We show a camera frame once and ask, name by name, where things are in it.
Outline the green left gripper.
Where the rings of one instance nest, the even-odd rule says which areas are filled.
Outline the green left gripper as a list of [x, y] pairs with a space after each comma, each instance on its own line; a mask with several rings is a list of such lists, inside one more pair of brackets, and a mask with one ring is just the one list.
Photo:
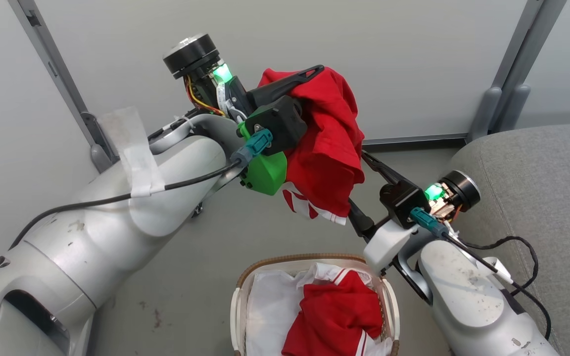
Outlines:
[[[288, 95], [295, 87], [308, 83], [324, 70], [323, 65], [316, 65], [249, 91], [245, 90], [237, 76], [219, 76], [219, 110], [236, 123], [237, 136], [249, 140], [253, 133], [263, 129], [262, 124], [251, 124], [249, 127], [245, 124], [258, 108]], [[283, 153], [258, 155], [239, 176], [247, 189], [273, 196], [285, 180], [285, 156]]]

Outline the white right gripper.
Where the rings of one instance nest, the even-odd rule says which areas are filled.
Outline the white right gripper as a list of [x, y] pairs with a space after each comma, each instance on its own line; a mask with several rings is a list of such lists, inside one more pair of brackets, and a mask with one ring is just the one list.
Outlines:
[[[362, 151], [362, 160], [372, 171], [382, 176], [386, 184], [391, 187], [406, 179], [367, 151]], [[348, 201], [350, 203], [348, 219], [355, 233], [363, 239], [370, 239], [363, 251], [366, 264], [371, 271], [383, 274], [410, 237], [418, 231], [418, 225], [404, 228], [395, 221], [389, 220], [377, 229], [371, 217], [364, 214], [351, 198]]]

